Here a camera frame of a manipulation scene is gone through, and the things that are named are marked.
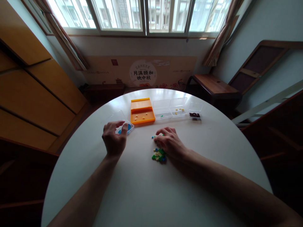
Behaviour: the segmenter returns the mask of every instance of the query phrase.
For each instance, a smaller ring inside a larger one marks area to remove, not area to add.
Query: white round table
[[[174,127],[190,149],[242,174],[272,193],[256,152],[240,130],[223,113],[187,93],[146,89],[122,95],[100,107],[76,130],[52,173],[43,207],[42,226],[56,216],[106,155],[101,122],[122,110],[130,119],[132,99],[155,100],[187,97],[204,103],[202,121],[170,118],[135,125],[104,194],[94,226],[245,226],[214,196],[184,177],[172,165],[152,160],[152,136],[162,127]]]

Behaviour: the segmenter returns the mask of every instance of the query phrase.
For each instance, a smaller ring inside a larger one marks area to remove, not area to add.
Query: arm
[[[251,220],[264,226],[303,226],[303,219],[280,199],[237,172],[186,148],[174,128],[163,128],[154,139],[174,159],[190,166],[216,187]]]
[[[48,227],[93,225],[104,192],[126,145],[128,124],[123,125],[123,123],[124,121],[110,122],[104,126],[102,138],[107,155]],[[122,133],[115,134],[116,128],[121,125],[123,125]]]

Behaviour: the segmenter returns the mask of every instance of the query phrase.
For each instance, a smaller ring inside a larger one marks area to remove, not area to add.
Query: white wall
[[[61,68],[66,72],[69,78],[73,81],[73,83],[79,87],[80,85],[86,82],[82,73],[74,70],[73,65],[69,61],[67,55],[63,51],[60,45],[56,48],[51,44],[51,42],[47,39],[46,35],[40,28],[40,26],[36,23],[32,15],[23,5],[20,0],[7,0],[10,5],[14,8],[14,10],[18,13],[18,15],[22,18],[22,20],[26,23],[26,25],[31,29],[31,31],[35,34],[35,36],[39,39],[39,41],[43,44],[43,46],[47,49],[47,51],[51,54],[51,56],[56,60],[56,62],[61,66]]]
[[[303,41],[302,0],[258,0],[234,40],[222,51],[213,74],[228,83],[264,39]],[[289,51],[243,97],[245,112],[303,79],[303,50]]]
[[[48,36],[57,47],[55,37]],[[84,56],[197,56],[194,73],[209,73],[202,61],[214,39],[71,37]]]

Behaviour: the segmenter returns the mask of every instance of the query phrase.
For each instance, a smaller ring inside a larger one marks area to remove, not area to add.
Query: curtain
[[[226,37],[229,33],[231,23],[236,16],[239,8],[240,3],[242,0],[232,0],[230,3],[228,13],[225,19],[225,24],[222,27],[221,31],[219,32],[218,36],[216,37],[214,43],[212,44],[210,50],[208,51],[206,57],[203,60],[204,66],[216,66],[217,61],[221,52],[221,49],[223,47],[223,44],[226,40]]]
[[[75,69],[77,71],[87,70],[87,62],[53,14],[51,7],[47,3],[47,0],[34,0],[34,2],[42,11],[43,16],[50,26],[50,29],[52,30],[53,34],[57,38],[58,42],[62,46]]]

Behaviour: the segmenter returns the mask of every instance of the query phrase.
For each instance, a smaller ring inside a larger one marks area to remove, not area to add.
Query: wooden drawer
[[[87,102],[54,59],[28,67],[26,70],[76,114]]]
[[[0,137],[47,151],[56,136],[0,109]]]
[[[56,135],[75,117],[24,70],[0,75],[0,106]]]
[[[26,65],[51,58],[49,52],[6,0],[0,1],[0,39]]]
[[[0,50],[0,72],[16,67],[18,65]]]

